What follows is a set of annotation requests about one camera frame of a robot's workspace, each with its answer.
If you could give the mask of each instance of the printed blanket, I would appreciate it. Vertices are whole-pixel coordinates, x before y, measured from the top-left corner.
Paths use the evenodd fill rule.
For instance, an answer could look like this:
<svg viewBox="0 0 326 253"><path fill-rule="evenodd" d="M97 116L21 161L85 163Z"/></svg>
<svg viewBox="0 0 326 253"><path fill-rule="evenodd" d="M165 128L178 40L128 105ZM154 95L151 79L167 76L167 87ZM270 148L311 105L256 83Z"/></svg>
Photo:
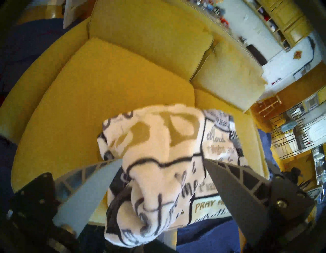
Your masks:
<svg viewBox="0 0 326 253"><path fill-rule="evenodd" d="M203 159L247 165L231 115L150 106L105 120L97 142L104 160L123 160L108 189L109 242L135 247L170 229L230 216Z"/></svg>

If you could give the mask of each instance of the couch armrest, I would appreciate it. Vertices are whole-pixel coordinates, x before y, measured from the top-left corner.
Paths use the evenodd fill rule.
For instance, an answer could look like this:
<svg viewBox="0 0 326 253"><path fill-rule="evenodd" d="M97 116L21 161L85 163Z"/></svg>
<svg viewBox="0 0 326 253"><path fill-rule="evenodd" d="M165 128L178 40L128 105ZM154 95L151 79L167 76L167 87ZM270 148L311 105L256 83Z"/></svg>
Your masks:
<svg viewBox="0 0 326 253"><path fill-rule="evenodd" d="M43 95L88 40L89 18L53 43L21 76L0 108L0 135L19 143Z"/></svg>

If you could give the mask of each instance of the wooden cabinet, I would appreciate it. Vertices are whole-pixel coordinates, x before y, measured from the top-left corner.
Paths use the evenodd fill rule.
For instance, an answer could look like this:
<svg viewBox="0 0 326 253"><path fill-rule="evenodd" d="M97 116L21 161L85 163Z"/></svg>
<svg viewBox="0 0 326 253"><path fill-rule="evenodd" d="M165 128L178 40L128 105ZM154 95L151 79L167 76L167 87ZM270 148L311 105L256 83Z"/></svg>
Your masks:
<svg viewBox="0 0 326 253"><path fill-rule="evenodd" d="M292 0L284 0L271 12L271 15L278 27L285 31L304 14Z"/></svg>
<svg viewBox="0 0 326 253"><path fill-rule="evenodd" d="M287 52L313 28L294 0L243 0L267 26L279 45Z"/></svg>
<svg viewBox="0 0 326 253"><path fill-rule="evenodd" d="M258 0L266 11L271 12L278 6L283 0Z"/></svg>
<svg viewBox="0 0 326 253"><path fill-rule="evenodd" d="M286 37L290 46L294 47L303 38L307 37L312 31L313 28L309 20L303 16L284 32L284 36Z"/></svg>

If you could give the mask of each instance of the wooden shelf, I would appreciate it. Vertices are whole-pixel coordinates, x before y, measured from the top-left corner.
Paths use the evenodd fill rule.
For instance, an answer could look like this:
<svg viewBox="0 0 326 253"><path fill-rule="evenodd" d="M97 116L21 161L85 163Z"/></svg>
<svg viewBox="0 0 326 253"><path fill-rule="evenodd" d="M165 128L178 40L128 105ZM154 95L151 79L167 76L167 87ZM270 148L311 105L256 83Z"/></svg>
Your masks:
<svg viewBox="0 0 326 253"><path fill-rule="evenodd" d="M260 20L264 23L264 25L268 28L268 30L270 31L270 33L273 35L273 37L275 38L275 40L278 42L278 44L283 48L286 49L286 47L284 46L284 42L286 41L285 36L283 35L283 33L281 32L281 30L277 27L275 31L272 30L272 28L269 25L269 21L272 21L275 25L276 23L274 22L274 20L272 19L272 17L269 16L269 13L264 9L264 7L258 3L257 6L259 6L259 8L257 8L255 5L253 5L251 2L247 2L246 0L243 0L250 9L252 9L255 14L260 18ZM258 11L259 9L263 9L266 14L269 16L268 21L265 20L265 18L263 17L263 15Z"/></svg>

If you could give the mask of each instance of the door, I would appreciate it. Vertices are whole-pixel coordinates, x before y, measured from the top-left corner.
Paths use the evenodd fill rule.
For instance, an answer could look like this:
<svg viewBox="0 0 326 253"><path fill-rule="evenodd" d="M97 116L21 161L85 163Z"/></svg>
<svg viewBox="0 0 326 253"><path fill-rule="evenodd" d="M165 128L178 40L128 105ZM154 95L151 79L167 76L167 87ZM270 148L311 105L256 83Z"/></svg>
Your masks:
<svg viewBox="0 0 326 253"><path fill-rule="evenodd" d="M292 0L284 0L272 12L271 16L277 26L285 31L304 14Z"/></svg>
<svg viewBox="0 0 326 253"><path fill-rule="evenodd" d="M268 12L271 12L274 10L280 3L283 2L283 0L259 0L261 5L267 10Z"/></svg>
<svg viewBox="0 0 326 253"><path fill-rule="evenodd" d="M312 31L313 28L309 20L305 16L303 16L299 18L297 22L295 22L284 32L284 36L287 39L290 46L294 47L302 39L307 37Z"/></svg>

